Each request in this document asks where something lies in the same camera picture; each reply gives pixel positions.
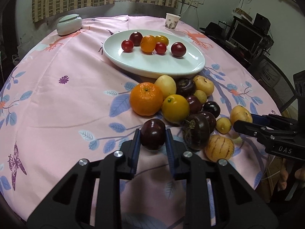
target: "striped yellow fruit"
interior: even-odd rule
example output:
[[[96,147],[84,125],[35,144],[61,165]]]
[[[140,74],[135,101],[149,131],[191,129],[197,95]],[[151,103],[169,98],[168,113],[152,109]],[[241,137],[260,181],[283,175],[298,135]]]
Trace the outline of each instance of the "striped yellow fruit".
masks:
[[[234,143],[226,137],[213,135],[210,137],[208,146],[204,150],[208,159],[213,162],[217,162],[222,158],[228,160],[233,155]]]

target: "jar lid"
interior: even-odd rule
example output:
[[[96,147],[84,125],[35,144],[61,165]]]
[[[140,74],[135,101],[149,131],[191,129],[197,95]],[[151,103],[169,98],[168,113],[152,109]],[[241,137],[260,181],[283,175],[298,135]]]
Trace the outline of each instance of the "jar lid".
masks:
[[[69,20],[72,20],[72,19],[74,19],[74,18],[76,18],[76,17],[79,17],[79,15],[78,15],[78,14],[66,15],[66,16],[62,17],[62,18],[59,20],[59,22],[69,21]]]

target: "white ceramic jar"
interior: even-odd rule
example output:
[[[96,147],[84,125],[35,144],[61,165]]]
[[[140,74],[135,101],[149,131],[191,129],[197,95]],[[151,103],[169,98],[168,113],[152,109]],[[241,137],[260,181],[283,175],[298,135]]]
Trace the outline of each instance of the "white ceramic jar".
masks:
[[[59,20],[57,33],[60,36],[68,35],[80,30],[82,26],[82,18],[78,14],[67,15]]]

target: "wall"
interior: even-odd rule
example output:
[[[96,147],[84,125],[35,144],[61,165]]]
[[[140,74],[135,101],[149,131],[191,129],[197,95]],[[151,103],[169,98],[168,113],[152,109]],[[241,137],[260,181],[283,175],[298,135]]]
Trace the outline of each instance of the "wall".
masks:
[[[206,27],[209,22],[218,20],[226,20],[231,16],[231,11],[237,6],[239,0],[205,0],[204,5],[197,8],[200,27]],[[32,0],[17,0],[16,3],[16,34],[18,43],[22,44],[22,48],[26,53],[35,46],[46,35],[56,28],[56,24],[64,15],[79,14],[82,18],[117,16],[117,15],[149,15],[155,17],[165,17],[166,13],[179,14],[181,3],[178,9],[168,8],[164,6],[132,3],[130,1],[116,1],[114,4],[99,7],[85,7],[75,9],[67,13],[52,16],[41,20],[35,24],[32,22]],[[196,9],[189,7],[181,20],[185,23],[198,28],[198,20]]]
[[[293,83],[293,74],[305,69],[305,17],[302,12],[280,0],[252,0],[251,3],[245,0],[242,9],[253,18],[260,13],[270,20],[274,45],[269,58]]]

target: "computer monitor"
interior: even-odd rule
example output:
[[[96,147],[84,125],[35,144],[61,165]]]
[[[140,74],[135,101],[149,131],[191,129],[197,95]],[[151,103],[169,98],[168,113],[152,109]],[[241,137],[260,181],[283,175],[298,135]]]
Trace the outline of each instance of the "computer monitor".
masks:
[[[242,48],[254,53],[263,37],[245,25],[238,23],[231,39]]]

